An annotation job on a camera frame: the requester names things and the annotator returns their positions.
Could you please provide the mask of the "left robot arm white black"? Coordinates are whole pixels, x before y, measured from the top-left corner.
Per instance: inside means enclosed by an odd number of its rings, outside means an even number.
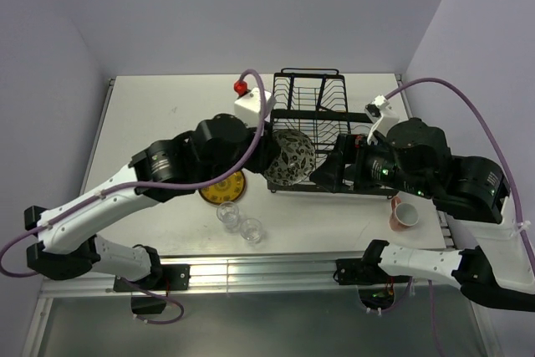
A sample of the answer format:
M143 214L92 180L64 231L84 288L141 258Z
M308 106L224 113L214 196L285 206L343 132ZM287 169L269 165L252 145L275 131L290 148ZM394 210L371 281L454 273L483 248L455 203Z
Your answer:
M57 281L97 272L156 288L163 279L158 252L108 241L100 232L133 213L217 184L241 168L262 174L280 150L268 125L248 128L229 114L158 140L77 199L54 209L27 209L26 228L37 237L26 251L27 265Z

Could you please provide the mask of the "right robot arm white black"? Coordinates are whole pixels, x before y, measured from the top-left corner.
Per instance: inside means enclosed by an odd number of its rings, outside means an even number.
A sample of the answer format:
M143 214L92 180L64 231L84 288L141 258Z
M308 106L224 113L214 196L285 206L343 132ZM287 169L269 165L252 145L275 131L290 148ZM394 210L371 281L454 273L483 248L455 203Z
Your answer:
M410 118L372 145L359 135L339 135L310 179L332 193L384 186L429 199L477 241L473 249L433 252L374 240L356 268L338 267L340 283L425 278L484 307L534 310L534 274L514 220L512 186L496 162L452 155L442 129Z

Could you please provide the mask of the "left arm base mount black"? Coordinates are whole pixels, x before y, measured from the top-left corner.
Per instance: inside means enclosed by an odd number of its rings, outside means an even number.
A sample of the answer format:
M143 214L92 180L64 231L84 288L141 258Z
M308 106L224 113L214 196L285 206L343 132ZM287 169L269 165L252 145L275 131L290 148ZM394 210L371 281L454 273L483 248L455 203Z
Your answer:
M114 293L130 294L130 310L134 319L143 324L173 324L180 321L186 311L171 294L188 289L190 269L188 264L166 264L162 266L160 278L152 284L131 283L116 277L112 289ZM172 319L157 319L169 306L176 307L178 315Z

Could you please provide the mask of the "floral patterned bowl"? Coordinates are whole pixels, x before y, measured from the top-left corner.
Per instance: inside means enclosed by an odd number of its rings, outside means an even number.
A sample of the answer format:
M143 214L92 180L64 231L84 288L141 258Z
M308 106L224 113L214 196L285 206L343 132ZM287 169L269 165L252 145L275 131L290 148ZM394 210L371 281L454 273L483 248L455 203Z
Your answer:
M278 156L263 173L263 177L278 186L293 186L305 181L314 171L315 148L303 132L277 130L273 139L280 148Z

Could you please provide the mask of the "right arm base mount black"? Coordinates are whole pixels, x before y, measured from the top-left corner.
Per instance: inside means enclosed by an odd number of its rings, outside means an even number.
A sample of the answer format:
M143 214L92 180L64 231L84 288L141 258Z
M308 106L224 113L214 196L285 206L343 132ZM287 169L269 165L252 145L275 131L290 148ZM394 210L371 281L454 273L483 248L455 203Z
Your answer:
M335 261L333 280L344 285L374 285L384 281L383 276L362 263L360 258L340 258Z

